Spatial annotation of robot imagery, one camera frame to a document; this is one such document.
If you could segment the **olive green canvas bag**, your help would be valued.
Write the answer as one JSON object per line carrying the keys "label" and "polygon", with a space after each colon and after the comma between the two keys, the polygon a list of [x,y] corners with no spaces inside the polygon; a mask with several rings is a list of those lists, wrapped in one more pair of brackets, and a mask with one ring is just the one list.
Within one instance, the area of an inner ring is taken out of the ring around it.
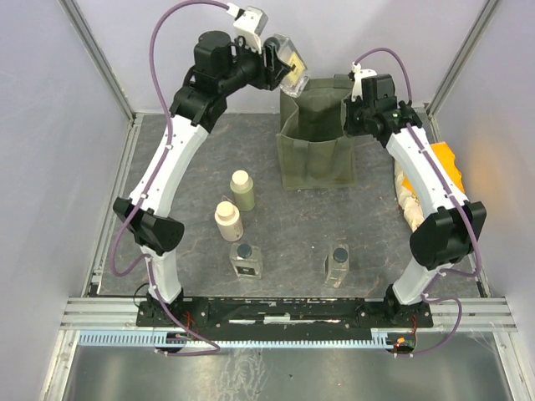
{"label": "olive green canvas bag", "polygon": [[344,131],[344,100],[352,88],[347,76],[336,74],[309,80],[297,98],[280,94],[276,145],[285,190],[356,185],[354,140]]}

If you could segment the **green liquid white-cap bottle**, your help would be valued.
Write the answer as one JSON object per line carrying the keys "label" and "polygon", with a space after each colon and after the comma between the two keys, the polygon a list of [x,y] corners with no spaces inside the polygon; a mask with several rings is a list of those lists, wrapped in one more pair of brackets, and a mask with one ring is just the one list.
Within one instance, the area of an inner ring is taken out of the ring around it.
{"label": "green liquid white-cap bottle", "polygon": [[230,188],[239,211],[247,212],[255,207],[254,182],[245,170],[236,170],[232,174]]}

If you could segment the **clear bottle dark cap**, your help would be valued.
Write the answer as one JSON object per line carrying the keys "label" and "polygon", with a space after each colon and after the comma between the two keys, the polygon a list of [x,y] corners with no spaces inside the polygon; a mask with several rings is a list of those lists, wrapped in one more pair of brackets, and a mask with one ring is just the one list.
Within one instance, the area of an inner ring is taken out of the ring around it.
{"label": "clear bottle dark cap", "polygon": [[324,285],[339,288],[349,273],[349,247],[347,244],[333,244],[324,261]]}

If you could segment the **beige white-cap bottle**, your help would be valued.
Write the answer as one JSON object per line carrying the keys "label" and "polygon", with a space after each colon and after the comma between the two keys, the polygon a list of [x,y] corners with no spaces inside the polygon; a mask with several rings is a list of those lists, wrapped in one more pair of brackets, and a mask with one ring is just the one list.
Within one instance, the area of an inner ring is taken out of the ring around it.
{"label": "beige white-cap bottle", "polygon": [[224,240],[234,242],[242,238],[243,226],[240,211],[230,201],[221,201],[217,205],[214,219]]}

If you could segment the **clear bottle black label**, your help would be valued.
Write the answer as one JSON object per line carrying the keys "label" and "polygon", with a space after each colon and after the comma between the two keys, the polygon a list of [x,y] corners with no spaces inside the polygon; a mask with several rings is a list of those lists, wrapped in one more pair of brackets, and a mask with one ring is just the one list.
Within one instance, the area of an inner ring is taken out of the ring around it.
{"label": "clear bottle black label", "polygon": [[238,277],[261,278],[263,263],[259,246],[248,243],[232,244],[229,259]]}

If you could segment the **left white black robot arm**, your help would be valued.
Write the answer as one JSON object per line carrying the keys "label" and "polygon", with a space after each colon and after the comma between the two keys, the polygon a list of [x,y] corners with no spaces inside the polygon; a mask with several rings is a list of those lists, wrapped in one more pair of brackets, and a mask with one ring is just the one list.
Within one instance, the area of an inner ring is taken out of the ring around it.
{"label": "left white black robot arm", "polygon": [[150,295],[159,300],[156,317],[175,326],[184,317],[177,301],[183,292],[176,267],[176,248],[184,225],[171,218],[171,204],[191,159],[227,110],[227,98],[248,85],[286,89],[305,67],[292,40],[281,34],[267,38],[259,51],[245,38],[223,31],[203,33],[194,47],[194,64],[171,106],[167,127],[147,170],[126,198],[113,204],[121,232],[129,231],[140,247],[150,280]]}

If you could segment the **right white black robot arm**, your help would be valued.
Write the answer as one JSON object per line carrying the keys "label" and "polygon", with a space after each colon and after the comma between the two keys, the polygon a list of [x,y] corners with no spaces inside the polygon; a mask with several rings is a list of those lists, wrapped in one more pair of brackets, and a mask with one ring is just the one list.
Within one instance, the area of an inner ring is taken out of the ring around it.
{"label": "right white black robot arm", "polygon": [[379,310],[399,327],[423,311],[425,297],[454,265],[480,253],[477,240],[487,211],[470,202],[447,175],[411,104],[399,101],[388,74],[368,69],[349,73],[354,87],[346,104],[345,132],[372,135],[400,163],[420,202],[424,220],[410,236],[412,258],[390,285]]}

